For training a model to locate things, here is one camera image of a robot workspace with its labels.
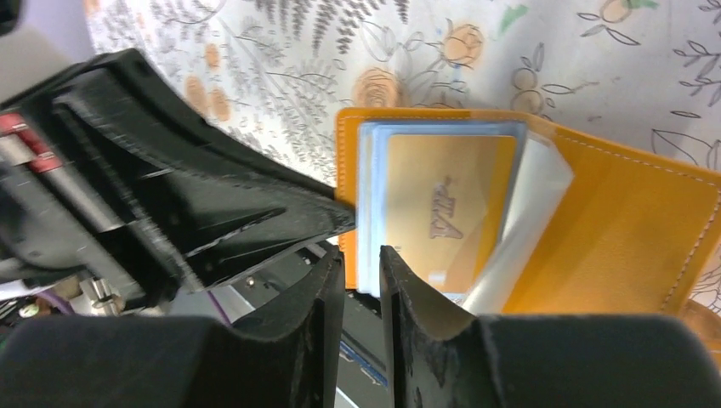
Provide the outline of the gold VIP card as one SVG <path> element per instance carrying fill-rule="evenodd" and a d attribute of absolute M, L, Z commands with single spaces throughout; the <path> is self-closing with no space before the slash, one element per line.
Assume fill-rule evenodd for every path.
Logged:
<path fill-rule="evenodd" d="M 464 294 L 490 257 L 516 147 L 510 135 L 389 139 L 383 242 L 436 290 Z"/>

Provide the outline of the orange leather card holder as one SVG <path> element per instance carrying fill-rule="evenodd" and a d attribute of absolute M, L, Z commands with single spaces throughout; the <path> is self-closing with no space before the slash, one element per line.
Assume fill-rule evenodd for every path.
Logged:
<path fill-rule="evenodd" d="M 519 111 L 346 108 L 335 126 L 336 197 L 355 207 L 356 228 L 339 244 L 360 292 L 380 293 L 389 139 L 418 133 L 517 140 L 490 257 L 459 297 L 434 288 L 472 314 L 675 315 L 717 247 L 713 171 Z"/>

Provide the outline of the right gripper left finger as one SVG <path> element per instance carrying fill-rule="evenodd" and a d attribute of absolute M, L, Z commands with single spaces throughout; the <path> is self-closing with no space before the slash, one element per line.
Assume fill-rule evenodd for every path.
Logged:
<path fill-rule="evenodd" d="M 1 352 L 4 407 L 331 407 L 344 303 L 337 248 L 232 326 L 202 316 L 47 316 Z"/>

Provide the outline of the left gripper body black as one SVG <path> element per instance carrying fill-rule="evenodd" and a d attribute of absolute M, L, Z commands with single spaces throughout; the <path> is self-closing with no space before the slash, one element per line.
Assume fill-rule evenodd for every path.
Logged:
<path fill-rule="evenodd" d="M 166 314 L 169 244 L 140 201 L 159 174 L 63 105 L 2 105 L 2 301 Z"/>

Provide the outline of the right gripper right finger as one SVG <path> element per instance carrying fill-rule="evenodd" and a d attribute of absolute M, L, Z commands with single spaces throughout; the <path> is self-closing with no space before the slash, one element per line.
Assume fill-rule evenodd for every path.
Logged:
<path fill-rule="evenodd" d="M 717 407 L 720 373 L 661 314 L 473 315 L 379 255 L 393 407 Z"/>

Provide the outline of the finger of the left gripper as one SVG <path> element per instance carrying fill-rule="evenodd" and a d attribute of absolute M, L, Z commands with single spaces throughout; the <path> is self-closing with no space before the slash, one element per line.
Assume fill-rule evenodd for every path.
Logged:
<path fill-rule="evenodd" d="M 130 48 L 70 65 L 4 104 L 51 101 L 160 170 L 140 196 L 169 244 L 169 298 L 228 285 L 355 227 L 332 187 L 226 136 Z"/>

